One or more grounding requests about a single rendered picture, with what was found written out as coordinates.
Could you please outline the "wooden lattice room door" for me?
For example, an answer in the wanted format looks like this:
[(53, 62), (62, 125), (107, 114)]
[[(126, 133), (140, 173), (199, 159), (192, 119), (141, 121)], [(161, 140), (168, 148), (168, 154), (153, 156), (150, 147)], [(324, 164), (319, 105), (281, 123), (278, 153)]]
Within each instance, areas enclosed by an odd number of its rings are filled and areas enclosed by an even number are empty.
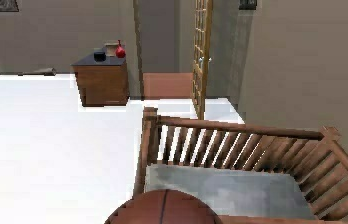
[[(213, 0), (195, 0), (195, 34), (192, 70), (192, 101), (198, 119), (205, 115), (207, 77), (209, 72), (210, 37)], [(202, 68), (198, 59), (204, 57)]]

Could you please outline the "brown wooden slatted crib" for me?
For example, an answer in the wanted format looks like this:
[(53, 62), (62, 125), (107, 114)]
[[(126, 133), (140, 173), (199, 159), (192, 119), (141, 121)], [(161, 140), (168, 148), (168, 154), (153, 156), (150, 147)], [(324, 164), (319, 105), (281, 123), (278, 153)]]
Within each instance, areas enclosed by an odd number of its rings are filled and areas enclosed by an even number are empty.
[(348, 154), (334, 127), (320, 131), (162, 116), (143, 109), (134, 195), (152, 164), (290, 175), (317, 219), (348, 224)]

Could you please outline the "brown wooden chest of drawers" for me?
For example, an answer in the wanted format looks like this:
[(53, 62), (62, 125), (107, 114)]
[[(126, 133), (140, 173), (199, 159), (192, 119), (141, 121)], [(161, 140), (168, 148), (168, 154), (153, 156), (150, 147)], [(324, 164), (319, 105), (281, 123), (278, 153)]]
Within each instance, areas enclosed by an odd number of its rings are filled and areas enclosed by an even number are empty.
[(106, 53), (105, 47), (97, 48), (72, 64), (82, 105), (125, 106), (129, 99), (126, 59), (106, 55), (105, 61), (96, 62), (97, 51)]

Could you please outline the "red vase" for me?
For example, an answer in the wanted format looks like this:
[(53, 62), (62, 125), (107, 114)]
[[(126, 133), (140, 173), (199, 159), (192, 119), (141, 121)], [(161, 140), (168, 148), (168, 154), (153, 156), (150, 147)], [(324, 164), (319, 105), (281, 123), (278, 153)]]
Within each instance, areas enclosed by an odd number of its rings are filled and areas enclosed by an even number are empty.
[(117, 49), (115, 51), (115, 55), (118, 58), (125, 58), (126, 57), (126, 51), (122, 47), (121, 41), (118, 41), (118, 46), (117, 46)]

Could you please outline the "beige pot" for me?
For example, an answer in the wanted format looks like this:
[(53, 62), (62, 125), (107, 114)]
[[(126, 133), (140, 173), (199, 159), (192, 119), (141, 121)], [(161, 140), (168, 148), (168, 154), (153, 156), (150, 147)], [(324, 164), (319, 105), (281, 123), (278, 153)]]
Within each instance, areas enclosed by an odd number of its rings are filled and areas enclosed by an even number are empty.
[(116, 55), (116, 49), (118, 48), (119, 42), (117, 40), (108, 41), (105, 43), (104, 47), (106, 50), (106, 55), (111, 57)]

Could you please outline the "orange basketball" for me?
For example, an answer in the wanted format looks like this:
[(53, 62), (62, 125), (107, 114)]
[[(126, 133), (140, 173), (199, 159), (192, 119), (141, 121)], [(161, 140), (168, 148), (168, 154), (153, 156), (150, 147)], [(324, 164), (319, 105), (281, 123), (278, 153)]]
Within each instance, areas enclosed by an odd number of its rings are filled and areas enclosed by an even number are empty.
[(153, 190), (133, 196), (104, 224), (222, 224), (202, 200), (178, 190)]

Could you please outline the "small dark framed picture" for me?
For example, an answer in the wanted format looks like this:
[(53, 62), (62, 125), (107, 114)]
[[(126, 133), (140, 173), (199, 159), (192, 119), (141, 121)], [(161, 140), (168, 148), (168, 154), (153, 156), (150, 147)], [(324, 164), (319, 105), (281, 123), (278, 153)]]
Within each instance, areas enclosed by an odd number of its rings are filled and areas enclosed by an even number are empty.
[(257, 0), (240, 0), (240, 10), (255, 10), (257, 8)]

